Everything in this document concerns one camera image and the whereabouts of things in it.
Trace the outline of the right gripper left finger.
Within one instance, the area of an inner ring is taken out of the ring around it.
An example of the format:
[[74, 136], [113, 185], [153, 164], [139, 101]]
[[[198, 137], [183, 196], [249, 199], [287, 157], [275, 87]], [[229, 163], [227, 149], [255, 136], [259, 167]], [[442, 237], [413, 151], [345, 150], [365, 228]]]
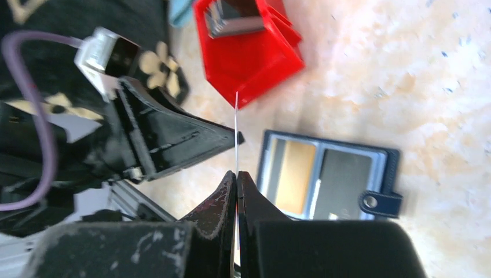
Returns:
[[21, 277], [232, 277], [236, 175], [174, 222], [76, 222], [54, 226]]

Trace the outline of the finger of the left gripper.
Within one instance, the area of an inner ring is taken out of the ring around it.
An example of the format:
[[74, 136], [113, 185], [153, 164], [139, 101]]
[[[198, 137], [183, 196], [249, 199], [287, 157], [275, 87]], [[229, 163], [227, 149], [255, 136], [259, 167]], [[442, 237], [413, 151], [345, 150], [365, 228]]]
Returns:
[[242, 132], [192, 115], [163, 90], [147, 90], [129, 76], [117, 80], [114, 95], [113, 135], [130, 181], [162, 178], [245, 142]]

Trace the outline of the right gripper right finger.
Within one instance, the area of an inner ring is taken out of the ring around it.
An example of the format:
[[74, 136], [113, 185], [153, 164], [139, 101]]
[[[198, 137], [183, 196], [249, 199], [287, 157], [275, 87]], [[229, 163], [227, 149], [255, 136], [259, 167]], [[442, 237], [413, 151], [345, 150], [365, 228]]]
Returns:
[[425, 277], [405, 231], [390, 221], [295, 221], [237, 176], [243, 277]]

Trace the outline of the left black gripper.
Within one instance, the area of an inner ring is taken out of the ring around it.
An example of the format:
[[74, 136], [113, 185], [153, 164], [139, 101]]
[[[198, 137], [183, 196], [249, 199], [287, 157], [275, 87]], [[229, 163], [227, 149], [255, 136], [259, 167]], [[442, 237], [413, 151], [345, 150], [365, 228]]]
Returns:
[[58, 224], [75, 210], [74, 196], [105, 181], [141, 182], [145, 170], [131, 140], [134, 120], [119, 100], [108, 103], [102, 125], [69, 142], [67, 132], [52, 125], [54, 161], [44, 161], [34, 119], [1, 104], [1, 203], [22, 201], [33, 194], [45, 170], [54, 172], [47, 193], [25, 208], [1, 212], [1, 232], [26, 237]]

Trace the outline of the navy leather card holder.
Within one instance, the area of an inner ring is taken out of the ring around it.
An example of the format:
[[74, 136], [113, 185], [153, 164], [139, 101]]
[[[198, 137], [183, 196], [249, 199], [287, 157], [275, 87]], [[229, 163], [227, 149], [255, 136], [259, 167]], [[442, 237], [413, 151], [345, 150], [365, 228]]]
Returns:
[[293, 220], [314, 220], [313, 214], [320, 183], [319, 176], [324, 152], [327, 149], [369, 156], [372, 159], [371, 177], [369, 178], [367, 189], [358, 198], [360, 209], [362, 212], [373, 217], [370, 220], [398, 217], [402, 196], [393, 191], [393, 186], [397, 177], [398, 162], [400, 159], [399, 150], [267, 130], [263, 137], [262, 153], [257, 175], [257, 188], [265, 197], [264, 183], [268, 180], [267, 171], [272, 156], [271, 146], [275, 138], [311, 143], [317, 148], [303, 217], [296, 217], [281, 210], [288, 217]]

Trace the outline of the gold credit card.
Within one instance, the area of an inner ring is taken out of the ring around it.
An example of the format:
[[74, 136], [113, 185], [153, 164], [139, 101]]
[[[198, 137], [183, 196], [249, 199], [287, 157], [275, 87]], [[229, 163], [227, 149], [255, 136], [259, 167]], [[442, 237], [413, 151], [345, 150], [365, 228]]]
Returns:
[[303, 217], [316, 157], [311, 143], [275, 138], [271, 146], [266, 197], [280, 210]]

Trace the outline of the red plastic bin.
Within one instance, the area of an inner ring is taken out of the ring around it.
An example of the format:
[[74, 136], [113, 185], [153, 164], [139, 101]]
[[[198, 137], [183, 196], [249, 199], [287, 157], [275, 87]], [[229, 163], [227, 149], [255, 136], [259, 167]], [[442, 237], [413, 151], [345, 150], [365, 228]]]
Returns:
[[257, 1], [265, 30], [212, 38], [205, 11], [211, 1], [196, 1], [194, 15], [208, 82], [233, 107], [242, 109], [305, 67], [298, 48], [302, 37], [282, 1]]

